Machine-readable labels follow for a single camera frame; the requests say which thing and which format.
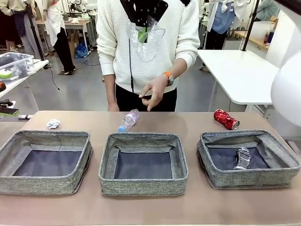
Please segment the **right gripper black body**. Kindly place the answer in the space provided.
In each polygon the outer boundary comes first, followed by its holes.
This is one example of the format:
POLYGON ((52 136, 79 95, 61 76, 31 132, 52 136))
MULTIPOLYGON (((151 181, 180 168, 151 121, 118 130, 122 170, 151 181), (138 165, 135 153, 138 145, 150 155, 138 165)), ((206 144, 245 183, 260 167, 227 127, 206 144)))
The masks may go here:
POLYGON ((130 22, 146 26, 149 20, 159 22, 168 8, 164 0, 120 0, 130 22))

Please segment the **person's left hand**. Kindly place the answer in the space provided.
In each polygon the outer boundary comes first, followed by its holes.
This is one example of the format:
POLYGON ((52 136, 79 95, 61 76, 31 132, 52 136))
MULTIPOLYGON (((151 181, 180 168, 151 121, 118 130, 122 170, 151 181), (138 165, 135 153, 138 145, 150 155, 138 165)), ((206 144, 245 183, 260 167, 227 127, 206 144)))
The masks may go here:
POLYGON ((157 78, 151 80, 149 83, 147 83, 144 88, 142 89, 139 98, 142 99, 143 105, 147 106, 147 111, 150 112, 152 108, 157 106, 159 102, 163 98, 163 94, 165 91, 165 88, 168 84, 168 76, 165 74, 162 74, 158 76, 157 78), (147 92, 151 91, 152 95, 149 100, 145 99, 145 95, 147 92))

